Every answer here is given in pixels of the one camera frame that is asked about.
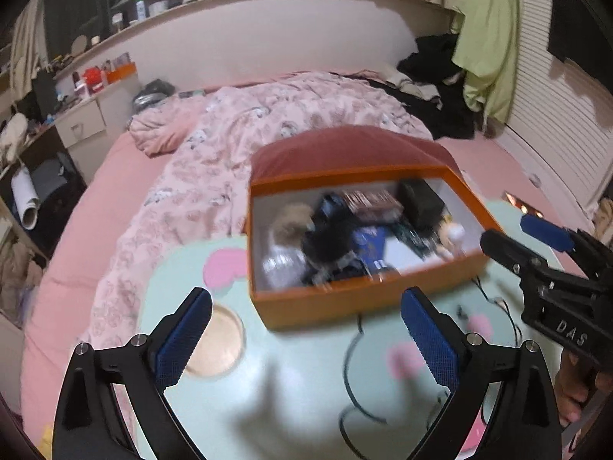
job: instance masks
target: hanging green garment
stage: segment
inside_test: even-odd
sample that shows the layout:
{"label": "hanging green garment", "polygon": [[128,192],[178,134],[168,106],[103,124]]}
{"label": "hanging green garment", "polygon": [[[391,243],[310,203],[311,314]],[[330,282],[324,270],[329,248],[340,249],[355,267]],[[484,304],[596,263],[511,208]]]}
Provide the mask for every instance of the hanging green garment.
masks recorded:
{"label": "hanging green garment", "polygon": [[464,100],[486,117],[506,122],[517,70],[519,0],[456,0],[453,62],[467,71]]}

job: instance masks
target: orange box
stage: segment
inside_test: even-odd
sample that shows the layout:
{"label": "orange box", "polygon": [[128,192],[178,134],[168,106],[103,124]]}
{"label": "orange box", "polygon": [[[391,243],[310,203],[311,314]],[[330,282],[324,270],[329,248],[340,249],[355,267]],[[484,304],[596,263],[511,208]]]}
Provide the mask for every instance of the orange box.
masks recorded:
{"label": "orange box", "polygon": [[121,79],[127,78],[134,73],[136,73],[136,64],[134,64],[134,62],[130,62],[129,64],[118,67],[114,71],[107,72],[108,84],[120,81]]}
{"label": "orange box", "polygon": [[[293,287],[284,291],[258,289],[265,282],[261,270],[262,248],[266,241],[265,221],[270,221],[283,202],[339,190],[343,187],[368,188],[391,186],[405,178],[424,178],[445,201],[456,220],[463,216],[470,235],[470,250],[451,261],[419,265],[407,271],[391,273],[381,281],[370,277],[334,281],[325,286]],[[269,329],[289,329],[333,321],[358,313],[400,306],[404,290],[418,286],[426,294],[453,288],[480,274],[488,261],[480,250],[483,230],[500,226],[468,186],[446,166],[389,166],[353,171],[306,173],[269,178],[252,183],[249,188],[247,234],[249,251],[249,295],[262,321]]]}

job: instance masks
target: pink spot on table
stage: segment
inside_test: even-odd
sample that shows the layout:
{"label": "pink spot on table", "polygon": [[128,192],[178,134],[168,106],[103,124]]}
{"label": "pink spot on table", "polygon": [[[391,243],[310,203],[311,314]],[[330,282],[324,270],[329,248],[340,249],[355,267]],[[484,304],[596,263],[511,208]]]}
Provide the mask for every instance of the pink spot on table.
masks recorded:
{"label": "pink spot on table", "polygon": [[494,335],[490,319],[480,313],[468,317],[468,330],[476,332],[488,342],[492,340]]}
{"label": "pink spot on table", "polygon": [[213,252],[204,263],[202,279],[209,290],[227,289],[247,276],[247,251],[225,248]]}
{"label": "pink spot on table", "polygon": [[386,359],[390,375],[399,380],[414,378],[425,367],[424,357],[413,341],[390,348]]}
{"label": "pink spot on table", "polygon": [[477,418],[474,420],[473,427],[471,427],[470,432],[466,437],[466,441],[464,441],[464,446],[462,446],[462,453],[474,450],[477,446],[479,446],[484,433],[485,424],[483,424],[483,421],[481,420],[481,410],[479,410]]}

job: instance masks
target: white paper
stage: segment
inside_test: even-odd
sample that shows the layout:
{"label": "white paper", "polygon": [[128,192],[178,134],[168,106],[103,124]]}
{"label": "white paper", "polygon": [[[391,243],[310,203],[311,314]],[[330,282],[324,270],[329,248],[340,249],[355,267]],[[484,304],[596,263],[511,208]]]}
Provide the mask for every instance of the white paper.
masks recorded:
{"label": "white paper", "polygon": [[13,175],[10,185],[13,189],[13,197],[21,224],[26,230],[32,230],[38,221],[38,209],[41,206],[41,201],[32,184],[28,168],[21,166]]}

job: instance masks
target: drawer handle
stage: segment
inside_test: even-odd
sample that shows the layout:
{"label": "drawer handle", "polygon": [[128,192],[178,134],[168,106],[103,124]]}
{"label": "drawer handle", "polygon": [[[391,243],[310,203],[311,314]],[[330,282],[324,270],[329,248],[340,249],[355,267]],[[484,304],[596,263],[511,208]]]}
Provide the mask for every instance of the drawer handle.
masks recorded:
{"label": "drawer handle", "polygon": [[78,122],[78,123],[77,123],[77,124],[75,124],[74,126],[71,126],[71,127],[70,127],[70,129],[72,130],[72,133],[73,133],[75,136],[79,137],[79,138],[82,138],[82,137],[83,137],[83,128],[84,128],[84,126],[83,126],[83,123],[82,123],[82,122]]}

